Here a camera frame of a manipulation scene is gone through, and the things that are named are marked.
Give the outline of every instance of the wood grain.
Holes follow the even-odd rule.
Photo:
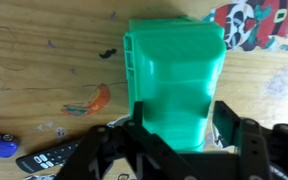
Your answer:
[[[0,0],[0,133],[11,133],[21,142],[14,157],[0,159],[0,180],[28,176],[17,168],[15,159],[58,143],[57,127],[67,129],[66,139],[74,139],[93,125],[128,113],[122,36],[130,18],[201,18],[224,3]],[[278,41],[288,44],[288,38]],[[112,48],[117,49],[116,55],[106,60],[99,57]],[[285,69],[288,52],[228,52],[214,100],[224,100],[240,116],[266,127],[288,123],[288,75],[283,77],[282,92],[268,89]],[[101,83],[112,84],[112,97],[100,113],[72,117],[60,111],[65,104],[85,102]],[[49,121],[54,123],[51,128],[36,129]],[[107,179],[131,172],[123,161],[114,168]]]

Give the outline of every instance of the wooden table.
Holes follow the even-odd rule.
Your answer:
[[[78,138],[91,126],[128,113],[122,42],[128,19],[200,18],[223,3],[0,0],[0,133],[13,134],[21,142],[15,156],[0,159],[0,180],[28,176],[15,165],[17,157]],[[116,55],[99,57],[112,48]],[[278,91],[268,88],[275,82],[282,83]],[[102,111],[80,117],[61,112],[65,104],[87,101],[101,83],[111,91]],[[288,123],[288,52],[228,52],[214,100],[224,100],[238,115],[266,127]],[[57,136],[57,128],[66,130],[64,138]],[[130,173],[125,163],[117,164],[107,179]]]

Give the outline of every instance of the remote control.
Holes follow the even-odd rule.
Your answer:
[[[75,151],[79,141],[75,140],[39,153],[22,156],[16,159],[16,164],[27,173],[35,173],[63,164]]]

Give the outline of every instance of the green plastic bin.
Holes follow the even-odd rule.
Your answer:
[[[130,112],[176,151],[202,151],[226,53],[224,30],[193,18],[130,20],[124,36]]]

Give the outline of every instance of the remote control button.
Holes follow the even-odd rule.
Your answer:
[[[46,157],[44,154],[41,154],[41,155],[40,155],[40,158],[41,158],[43,161],[47,161],[47,157]]]
[[[41,160],[39,157],[37,157],[37,156],[34,156],[34,160],[35,160],[37,163],[41,163],[41,162],[42,162],[42,160]]]
[[[50,161],[47,161],[46,164],[47,164],[49,167],[53,167],[53,166],[54,166],[54,164],[51,163]]]
[[[47,169],[47,168],[48,168],[48,165],[46,165],[45,163],[42,163],[41,166],[42,166],[42,168],[44,168],[44,169]]]

